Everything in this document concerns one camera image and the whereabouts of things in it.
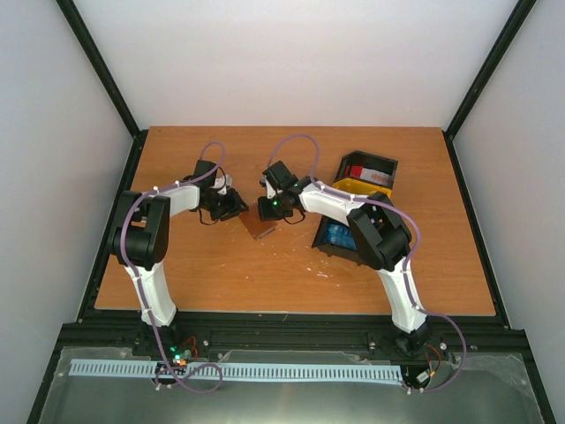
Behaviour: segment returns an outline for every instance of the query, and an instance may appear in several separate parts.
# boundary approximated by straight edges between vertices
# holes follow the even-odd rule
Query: blue object
[[[355,241],[353,241],[349,227],[341,225],[340,223],[331,223],[328,225],[324,242],[357,251],[357,246],[355,246]]]

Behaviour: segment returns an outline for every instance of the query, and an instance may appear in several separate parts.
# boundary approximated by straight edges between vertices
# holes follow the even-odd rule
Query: wood grain surface
[[[316,176],[331,183],[340,159],[352,150],[399,161],[392,201],[418,223],[422,244],[412,269],[424,306],[446,314],[494,314],[483,270],[439,128],[374,127],[153,127],[132,189],[164,186],[191,174],[210,140],[227,148],[223,168],[251,204],[263,195],[261,172],[276,143],[308,133],[320,143]],[[279,152],[299,178],[313,160],[310,141],[297,139]],[[217,160],[219,148],[206,159]],[[239,219],[214,226],[195,213],[171,219],[165,273],[181,310],[389,314],[384,289],[368,267],[312,249],[320,217],[279,223],[254,240]],[[96,307],[139,309],[132,281],[110,257]]]

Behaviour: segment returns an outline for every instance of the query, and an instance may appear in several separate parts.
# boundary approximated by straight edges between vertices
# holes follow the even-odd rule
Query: white backdrop
[[[447,127],[516,0],[77,0],[139,125]]]
[[[525,329],[557,422],[565,422],[565,16],[538,2],[456,150],[513,327]]]
[[[76,320],[132,139],[55,1],[0,13],[0,422]]]

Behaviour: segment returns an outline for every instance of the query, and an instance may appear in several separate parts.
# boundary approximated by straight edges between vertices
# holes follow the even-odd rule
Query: purple cable
[[[320,181],[317,181],[316,178],[314,177],[314,172],[316,171],[316,168],[318,167],[318,161],[320,160],[320,145],[318,144],[318,141],[311,135],[302,134],[302,133],[294,134],[294,135],[291,135],[291,136],[286,137],[285,139],[282,139],[281,141],[279,141],[279,143],[275,146],[273,153],[268,158],[267,167],[269,167],[271,162],[273,162],[273,159],[275,158],[276,153],[283,146],[283,144],[285,144],[287,141],[290,141],[290,140],[293,140],[293,139],[296,139],[296,138],[306,138],[306,139],[310,140],[312,142],[312,144],[314,145],[315,149],[316,149],[316,153],[315,153],[315,156],[314,156],[312,167],[310,168],[310,180],[312,181],[312,184],[314,184],[316,187],[318,187],[322,192],[332,194],[335,197],[339,197],[340,199],[345,199],[347,201],[361,201],[361,202],[364,202],[364,203],[369,203],[369,204],[374,205],[374,206],[378,206],[378,207],[381,207],[381,208],[384,208],[384,209],[391,210],[392,212],[395,212],[396,214],[398,214],[399,216],[401,216],[402,218],[404,218],[406,221],[408,221],[410,223],[411,227],[414,229],[414,232],[416,233],[416,237],[415,237],[415,241],[414,241],[414,247],[406,255],[406,260],[403,263],[403,271],[404,271],[403,280],[404,280],[404,286],[406,287],[406,292],[408,294],[408,299],[410,300],[410,303],[412,304],[412,306],[416,307],[417,303],[416,303],[416,300],[414,299],[414,295],[412,294],[412,291],[411,291],[411,288],[410,288],[410,280],[408,278],[408,275],[406,274],[406,270],[408,269],[408,264],[412,260],[412,256],[414,256],[414,254],[417,252],[417,250],[420,246],[420,240],[422,239],[422,236],[420,234],[420,229],[416,225],[416,222],[408,214],[406,214],[405,212],[402,212],[402,210],[395,208],[394,206],[391,206],[387,203],[383,203],[381,201],[374,201],[372,199],[367,199],[366,197],[353,197],[353,198],[351,198],[350,193],[346,193],[346,192],[343,192],[341,190],[337,190],[333,187],[327,187],[326,185],[322,185],[320,183]],[[449,386],[461,374],[461,371],[463,371],[463,363],[465,362],[465,359],[467,357],[467,344],[465,342],[465,337],[463,336],[463,333],[461,332],[461,330],[457,326],[456,322],[453,321],[451,318],[449,318],[447,315],[441,314],[441,313],[438,313],[438,312],[430,312],[430,311],[425,310],[423,307],[420,307],[419,311],[422,312],[423,314],[426,314],[426,315],[429,315],[429,316],[437,316],[437,317],[442,318],[445,321],[449,322],[449,324],[451,324],[453,326],[453,328],[456,330],[456,333],[459,336],[459,338],[461,340],[462,347],[463,347],[463,356],[462,356],[461,364],[459,365],[459,368],[451,376],[451,378],[449,378],[449,380],[447,380],[446,382],[440,384],[437,387],[433,387],[431,389],[423,390],[426,393],[431,393],[431,392],[434,392],[434,391],[444,389],[445,387]],[[410,390],[410,388],[408,386],[406,386],[404,383],[403,383],[403,387],[407,390]]]
[[[189,186],[191,184],[194,184],[194,183],[201,181],[202,179],[208,177],[209,175],[212,175],[213,172],[215,172],[220,166],[222,166],[223,159],[225,158],[226,149],[225,149],[225,146],[220,141],[210,141],[206,146],[204,146],[204,148],[202,148],[202,151],[200,152],[200,159],[202,159],[206,150],[210,146],[213,146],[213,145],[219,146],[222,149],[222,154],[220,156],[220,160],[218,161],[218,163],[216,164],[216,166],[214,168],[212,168],[210,171],[208,171],[204,175],[201,175],[200,177],[197,177],[195,179],[190,179],[190,180],[184,181],[182,183],[174,183],[174,184],[171,184],[171,185],[166,185],[165,187],[157,188],[156,190],[154,189],[154,190],[142,193],[141,196],[132,204],[132,207],[130,208],[127,215],[125,216],[124,226],[122,227],[122,231],[120,232],[120,254],[122,255],[122,259],[124,260],[125,265],[132,269],[133,274],[137,278],[137,286],[138,286],[139,297],[141,299],[141,306],[143,307],[143,309],[147,310],[147,316],[149,317],[149,321],[151,322],[151,328],[153,329],[153,333],[155,335],[155,340],[157,341],[157,347],[159,348],[159,353],[161,354],[162,360],[165,363],[165,367],[166,367],[167,371],[169,371],[170,375],[176,381],[173,385],[179,384],[184,389],[187,389],[187,390],[191,391],[192,393],[199,393],[199,394],[205,394],[205,393],[210,393],[210,392],[216,391],[222,385],[222,382],[223,382],[222,370],[216,364],[211,364],[211,363],[202,364],[202,365],[194,368],[193,371],[191,371],[189,374],[185,375],[182,379],[178,378],[177,374],[175,373],[175,369],[170,365],[169,361],[167,360],[167,354],[165,353],[165,349],[162,346],[161,336],[159,335],[159,330],[157,329],[157,325],[155,323],[153,312],[149,308],[149,302],[147,301],[147,296],[146,296],[145,292],[143,291],[143,286],[141,285],[141,279],[139,278],[139,272],[135,268],[133,263],[130,261],[130,258],[127,256],[127,252],[125,251],[125,236],[127,235],[127,229],[128,229],[128,226],[130,225],[130,222],[132,221],[133,214],[135,213],[136,209],[138,208],[138,206],[141,204],[141,202],[144,199],[146,199],[147,197],[152,196],[152,195],[157,195],[159,193],[166,193],[166,192],[169,192],[170,190],[174,190],[174,189],[179,188],[179,187],[184,187],[184,186]],[[196,389],[193,389],[192,387],[187,386],[186,384],[183,383],[183,381],[185,379],[192,377],[195,373],[200,371],[202,368],[206,368],[206,367],[212,367],[216,371],[218,371],[219,381],[212,389],[210,389],[210,390],[196,390]]]

